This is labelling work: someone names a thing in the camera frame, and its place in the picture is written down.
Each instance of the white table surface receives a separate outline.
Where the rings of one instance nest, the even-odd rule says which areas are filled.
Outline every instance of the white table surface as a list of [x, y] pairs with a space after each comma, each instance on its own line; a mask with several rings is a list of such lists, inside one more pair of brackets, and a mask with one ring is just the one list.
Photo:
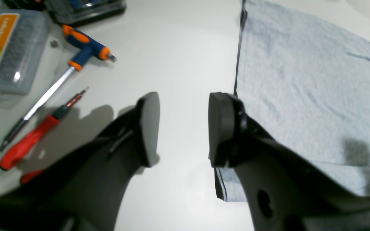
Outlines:
[[[370, 41], [370, 0], [274, 2], [316, 15]], [[92, 58], [46, 103], [13, 143], [54, 108], [90, 87], [18, 167], [0, 170], [0, 195], [18, 187], [22, 173], [48, 167], [91, 140], [142, 95], [157, 91], [160, 162], [130, 181], [116, 230], [253, 230], [246, 203], [216, 198], [214, 172], [207, 159], [208, 97], [210, 92], [233, 92], [241, 1], [127, 0], [127, 5], [122, 16], [78, 28], [108, 46], [118, 61], [111, 64]], [[60, 47], [51, 48], [48, 42], [52, 40], [59, 41]], [[78, 51], [64, 42], [56, 25], [48, 42], [31, 93], [4, 96], [0, 103], [0, 142]]]

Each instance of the light blue cloth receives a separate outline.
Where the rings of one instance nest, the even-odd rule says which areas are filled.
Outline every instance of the light blue cloth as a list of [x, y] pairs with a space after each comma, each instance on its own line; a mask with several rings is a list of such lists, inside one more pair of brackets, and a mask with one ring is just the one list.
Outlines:
[[[329, 22], [248, 0], [237, 88], [250, 117], [348, 190], [370, 196], [370, 42]], [[228, 201], [245, 201], [220, 169]]]

